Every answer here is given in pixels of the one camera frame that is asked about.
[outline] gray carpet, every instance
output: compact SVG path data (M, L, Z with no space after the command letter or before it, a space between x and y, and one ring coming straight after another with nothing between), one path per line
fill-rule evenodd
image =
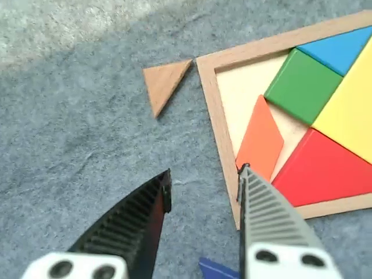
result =
M67 249L171 168L154 278L238 269L238 233L196 66L158 121L142 67L372 8L371 0L0 2L0 274ZM309 221L345 278L372 274L372 210Z

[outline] screw hole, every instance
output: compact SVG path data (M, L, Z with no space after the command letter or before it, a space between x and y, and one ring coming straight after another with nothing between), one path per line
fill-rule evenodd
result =
M115 275L115 268L112 266L101 266L94 274L93 279L111 279Z
M272 263L278 261L278 257L275 254L267 250L261 250L257 252L256 259L261 260L263 262L272 262Z
M57 262L49 271L49 275L52 278L59 279L63 278L72 270L72 263L68 260L63 260L61 262Z
M326 265L322 259L314 255L304 255L302 256L301 261L303 264L308 266L323 267Z

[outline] tangram puzzle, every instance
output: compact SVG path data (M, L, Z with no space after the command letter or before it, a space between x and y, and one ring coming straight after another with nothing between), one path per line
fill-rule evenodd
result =
M322 23L332 35L318 24L197 59L235 221L230 153L304 218L372 206L371 22L365 11Z
M254 68L248 88L255 80L262 82L260 75L273 78L266 90L255 87L247 92L249 102L256 101L248 109L251 116L245 129L237 127L238 120L232 120L232 125L228 121L238 169L250 163L294 206L371 192L371 34L372 27L361 28L299 45L288 54L248 66ZM224 78L223 73L217 75L222 87ZM236 115L230 106L242 99L231 101L231 95L223 93L224 109ZM286 137L287 132L283 139L275 109L298 121L293 126L298 129L295 139ZM285 144L292 152L278 163Z

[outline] cream board surface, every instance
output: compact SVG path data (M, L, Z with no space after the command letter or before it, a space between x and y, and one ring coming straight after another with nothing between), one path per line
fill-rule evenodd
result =
M261 59L249 65L217 73L217 83L235 157L239 151L257 97L263 95L287 58L287 54ZM279 108L269 105L284 139L271 180L282 168L307 127Z

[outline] red triangle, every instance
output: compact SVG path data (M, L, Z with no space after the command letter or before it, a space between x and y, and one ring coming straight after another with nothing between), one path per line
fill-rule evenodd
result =
M293 206L367 194L372 164L310 128L273 185Z
M154 117L162 111L192 60L143 69Z

